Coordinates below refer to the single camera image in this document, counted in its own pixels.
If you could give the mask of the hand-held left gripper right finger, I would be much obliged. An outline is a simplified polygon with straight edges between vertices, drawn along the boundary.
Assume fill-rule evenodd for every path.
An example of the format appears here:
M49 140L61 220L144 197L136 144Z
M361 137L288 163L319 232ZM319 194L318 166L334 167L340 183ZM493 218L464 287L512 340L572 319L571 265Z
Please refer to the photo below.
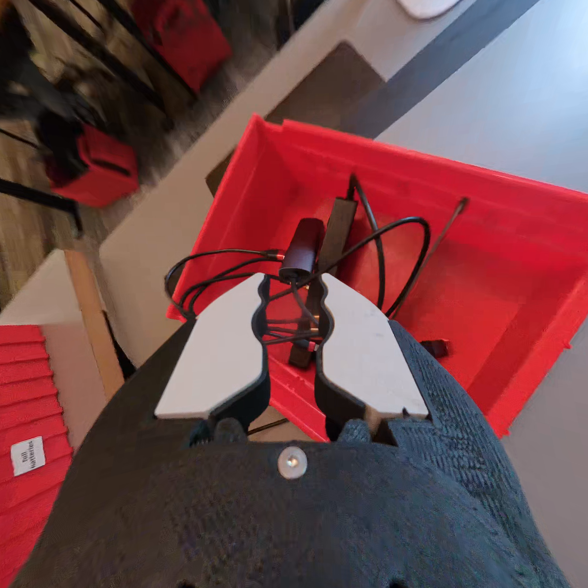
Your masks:
M329 273L319 278L322 296L315 359L315 402L335 441L346 423L362 420L369 433L386 437L392 419L430 418L430 409L384 313Z

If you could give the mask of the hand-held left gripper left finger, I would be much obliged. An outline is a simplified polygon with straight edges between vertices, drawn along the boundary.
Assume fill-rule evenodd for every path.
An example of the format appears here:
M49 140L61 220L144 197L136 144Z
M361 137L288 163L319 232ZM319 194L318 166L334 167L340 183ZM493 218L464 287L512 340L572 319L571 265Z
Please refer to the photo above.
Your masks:
M238 420L269 406L266 307L270 277L255 273L199 315L155 408L158 419Z

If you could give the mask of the dark oval usb hub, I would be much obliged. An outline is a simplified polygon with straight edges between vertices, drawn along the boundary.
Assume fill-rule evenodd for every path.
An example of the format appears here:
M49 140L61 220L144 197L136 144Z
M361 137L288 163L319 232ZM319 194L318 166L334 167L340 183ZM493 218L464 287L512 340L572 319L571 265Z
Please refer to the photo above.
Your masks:
M325 225L318 218L305 217L299 221L277 274L282 282L291 283L312 275L324 232Z

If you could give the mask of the long black usb hub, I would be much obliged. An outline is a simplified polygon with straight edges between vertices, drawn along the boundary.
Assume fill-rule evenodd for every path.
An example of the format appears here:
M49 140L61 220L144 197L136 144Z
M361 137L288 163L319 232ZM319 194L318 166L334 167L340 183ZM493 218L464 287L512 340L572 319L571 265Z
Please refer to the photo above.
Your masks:
M336 198L327 222L326 231L318 252L315 272L320 273L332 262L339 259L345 251L346 243L355 219L357 201L349 198ZM289 364L297 368L309 367L314 353L311 346L302 346L302 341L294 342L289 356Z

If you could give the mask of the red plastic bin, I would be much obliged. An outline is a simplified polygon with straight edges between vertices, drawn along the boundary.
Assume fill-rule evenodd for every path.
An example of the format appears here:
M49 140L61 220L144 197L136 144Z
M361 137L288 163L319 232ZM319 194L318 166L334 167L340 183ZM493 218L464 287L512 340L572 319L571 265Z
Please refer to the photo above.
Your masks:
M469 198L395 318L399 299L461 200ZM316 440L327 440L315 402L322 341L319 278L329 273L373 302L400 346L450 374L502 437L587 316L587 195L424 155L318 126L251 117L192 254L285 251L299 221L325 231L334 200L357 201L346 249L323 272L291 283L282 262L249 254L205 256L183 267L190 322L255 273L270 277L266 307L270 401ZM289 364L296 341L308 368Z

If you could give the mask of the red ribbed bin white label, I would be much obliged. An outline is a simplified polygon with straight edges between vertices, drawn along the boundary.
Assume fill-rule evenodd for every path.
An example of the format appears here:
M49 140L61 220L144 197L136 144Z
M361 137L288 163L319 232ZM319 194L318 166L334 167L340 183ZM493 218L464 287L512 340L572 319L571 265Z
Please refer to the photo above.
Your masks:
M1 587L38 540L72 461L45 337L1 327Z

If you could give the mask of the red bag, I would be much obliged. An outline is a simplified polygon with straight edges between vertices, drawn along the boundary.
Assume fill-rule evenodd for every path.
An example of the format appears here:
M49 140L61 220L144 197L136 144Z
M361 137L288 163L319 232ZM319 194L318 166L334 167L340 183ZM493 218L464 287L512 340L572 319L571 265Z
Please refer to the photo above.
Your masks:
M91 125L77 136L77 153L85 170L71 177L52 155L43 165L52 191L92 208L104 208L139 189L136 155L131 146Z
M136 24L195 93L232 56L210 1L134 1Z

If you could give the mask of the dark bag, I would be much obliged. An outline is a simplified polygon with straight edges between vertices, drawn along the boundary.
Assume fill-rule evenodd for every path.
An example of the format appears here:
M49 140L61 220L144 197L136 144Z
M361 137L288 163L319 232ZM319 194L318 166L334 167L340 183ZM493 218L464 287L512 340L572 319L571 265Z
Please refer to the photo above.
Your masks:
M77 119L66 119L46 109L36 123L35 133L45 148L49 177L58 185L66 185L84 176L89 166L81 156L77 140L83 126Z

